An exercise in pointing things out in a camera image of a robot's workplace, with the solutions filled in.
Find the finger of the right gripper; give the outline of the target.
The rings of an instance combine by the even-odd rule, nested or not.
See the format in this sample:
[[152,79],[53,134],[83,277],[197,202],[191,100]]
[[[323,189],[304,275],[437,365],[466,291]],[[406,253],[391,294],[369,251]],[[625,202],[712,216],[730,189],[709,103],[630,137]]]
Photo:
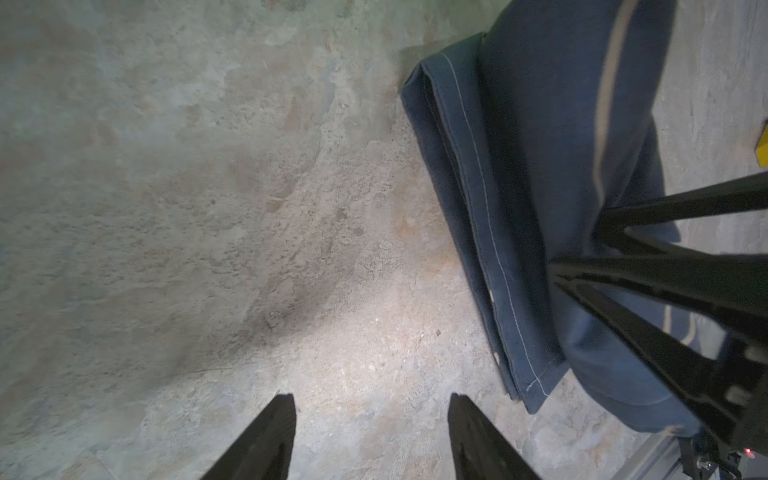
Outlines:
[[606,209],[598,219],[594,236],[627,255],[693,255],[695,252],[691,249],[633,229],[766,208],[767,174],[762,172],[652,201]]
[[[764,255],[580,257],[549,266],[710,433],[730,447],[767,444],[767,258]],[[682,314],[725,333],[706,357],[680,339]]]

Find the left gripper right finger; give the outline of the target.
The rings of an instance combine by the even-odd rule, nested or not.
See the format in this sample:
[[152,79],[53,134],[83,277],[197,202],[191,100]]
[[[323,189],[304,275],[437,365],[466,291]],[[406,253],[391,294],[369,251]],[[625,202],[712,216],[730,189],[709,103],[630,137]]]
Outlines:
[[447,418],[457,479],[540,479],[468,396],[451,394]]

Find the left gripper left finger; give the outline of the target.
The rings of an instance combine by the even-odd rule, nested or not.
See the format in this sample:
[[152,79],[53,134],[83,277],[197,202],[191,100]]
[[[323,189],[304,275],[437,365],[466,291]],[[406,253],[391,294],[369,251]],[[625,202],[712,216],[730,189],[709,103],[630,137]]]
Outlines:
[[276,395],[201,479],[287,479],[296,424],[294,396]]

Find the dark blue whale pillowcase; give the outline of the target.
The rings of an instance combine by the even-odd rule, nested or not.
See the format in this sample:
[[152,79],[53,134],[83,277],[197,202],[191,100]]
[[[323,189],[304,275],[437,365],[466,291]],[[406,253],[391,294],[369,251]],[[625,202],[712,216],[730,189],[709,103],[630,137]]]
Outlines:
[[652,107],[673,1],[514,1],[421,60],[401,99],[510,396],[536,413],[567,373],[627,427],[699,420],[550,279],[602,256],[607,208],[661,197]]

